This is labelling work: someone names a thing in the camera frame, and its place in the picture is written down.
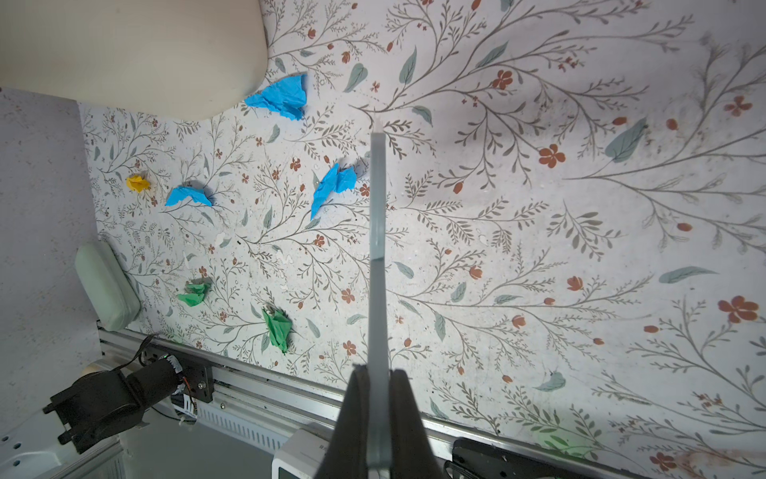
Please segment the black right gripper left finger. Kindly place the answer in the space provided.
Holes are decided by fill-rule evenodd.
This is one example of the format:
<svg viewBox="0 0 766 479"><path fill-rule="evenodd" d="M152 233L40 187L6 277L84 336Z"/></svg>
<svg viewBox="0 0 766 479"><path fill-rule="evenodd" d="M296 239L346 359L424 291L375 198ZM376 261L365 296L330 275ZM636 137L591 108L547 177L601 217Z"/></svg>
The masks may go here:
<svg viewBox="0 0 766 479"><path fill-rule="evenodd" d="M367 479L370 379L366 365L355 367L316 479Z"/></svg>

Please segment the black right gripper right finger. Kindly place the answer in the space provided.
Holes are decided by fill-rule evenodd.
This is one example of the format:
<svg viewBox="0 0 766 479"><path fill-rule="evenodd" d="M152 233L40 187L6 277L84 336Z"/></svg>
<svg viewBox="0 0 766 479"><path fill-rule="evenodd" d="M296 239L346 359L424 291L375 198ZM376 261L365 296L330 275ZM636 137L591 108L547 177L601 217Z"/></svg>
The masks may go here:
<svg viewBox="0 0 766 479"><path fill-rule="evenodd" d="M392 478L445 478L433 454L420 410L404 370L391 372L389 381Z"/></svg>

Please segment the cream trash bin with bag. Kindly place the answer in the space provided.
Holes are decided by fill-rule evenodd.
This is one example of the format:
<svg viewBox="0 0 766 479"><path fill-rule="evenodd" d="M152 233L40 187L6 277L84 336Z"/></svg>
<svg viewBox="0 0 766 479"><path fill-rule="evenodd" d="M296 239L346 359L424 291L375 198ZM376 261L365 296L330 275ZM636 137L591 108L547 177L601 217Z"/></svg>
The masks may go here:
<svg viewBox="0 0 766 479"><path fill-rule="evenodd" d="M4 87L181 120L257 91L267 71L261 4L4 1Z"/></svg>

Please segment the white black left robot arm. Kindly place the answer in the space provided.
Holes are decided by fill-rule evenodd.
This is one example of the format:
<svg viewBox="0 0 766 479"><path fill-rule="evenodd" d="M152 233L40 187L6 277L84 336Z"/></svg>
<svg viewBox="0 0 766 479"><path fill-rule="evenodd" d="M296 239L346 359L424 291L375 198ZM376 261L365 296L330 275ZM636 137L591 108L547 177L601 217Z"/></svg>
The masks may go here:
<svg viewBox="0 0 766 479"><path fill-rule="evenodd" d="M169 355L129 375L119 368L89 373L52 396L43 412L56 414L65 426L59 443L82 454L142 423L148 409L177 391L182 371Z"/></svg>

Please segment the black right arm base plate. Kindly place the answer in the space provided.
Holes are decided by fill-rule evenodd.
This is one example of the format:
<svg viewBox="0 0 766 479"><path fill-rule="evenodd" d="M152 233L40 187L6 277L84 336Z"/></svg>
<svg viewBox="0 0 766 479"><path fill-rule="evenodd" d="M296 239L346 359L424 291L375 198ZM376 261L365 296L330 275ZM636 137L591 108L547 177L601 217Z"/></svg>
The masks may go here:
<svg viewBox="0 0 766 479"><path fill-rule="evenodd" d="M638 475L592 465L558 454L514 452L468 438L453 443L443 466L448 478L638 478Z"/></svg>

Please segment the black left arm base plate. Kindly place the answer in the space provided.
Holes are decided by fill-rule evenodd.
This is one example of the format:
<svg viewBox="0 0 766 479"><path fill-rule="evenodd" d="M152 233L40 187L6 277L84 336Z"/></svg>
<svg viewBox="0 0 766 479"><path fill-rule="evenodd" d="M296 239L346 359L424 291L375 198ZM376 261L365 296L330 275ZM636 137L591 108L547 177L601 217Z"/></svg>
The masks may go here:
<svg viewBox="0 0 766 479"><path fill-rule="evenodd" d="M182 383L185 387L185 393L197 401L212 403L215 392L213 365L206 360L195 357L178 356L177 360L182 367Z"/></svg>

